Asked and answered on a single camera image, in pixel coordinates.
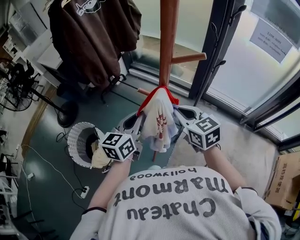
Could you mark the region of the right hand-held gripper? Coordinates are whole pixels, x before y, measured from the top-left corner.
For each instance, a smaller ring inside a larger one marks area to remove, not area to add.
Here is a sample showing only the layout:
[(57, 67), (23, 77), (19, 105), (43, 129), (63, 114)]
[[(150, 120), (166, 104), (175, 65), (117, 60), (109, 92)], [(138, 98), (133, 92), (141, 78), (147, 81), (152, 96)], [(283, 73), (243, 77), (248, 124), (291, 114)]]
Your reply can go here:
[(196, 106), (180, 105), (174, 115), (186, 128), (188, 141), (200, 150), (208, 150), (220, 142), (220, 122), (214, 115), (200, 118), (202, 111)]

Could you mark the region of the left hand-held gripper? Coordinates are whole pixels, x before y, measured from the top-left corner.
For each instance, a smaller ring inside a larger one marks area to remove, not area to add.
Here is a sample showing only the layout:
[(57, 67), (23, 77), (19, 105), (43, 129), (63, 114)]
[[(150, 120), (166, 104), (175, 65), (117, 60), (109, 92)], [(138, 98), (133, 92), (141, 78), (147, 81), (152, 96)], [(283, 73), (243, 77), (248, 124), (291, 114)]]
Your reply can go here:
[(101, 132), (101, 148), (105, 155), (112, 160), (124, 162), (126, 159), (137, 161), (143, 146), (138, 140), (143, 116), (133, 112), (123, 118), (117, 129), (112, 132)]

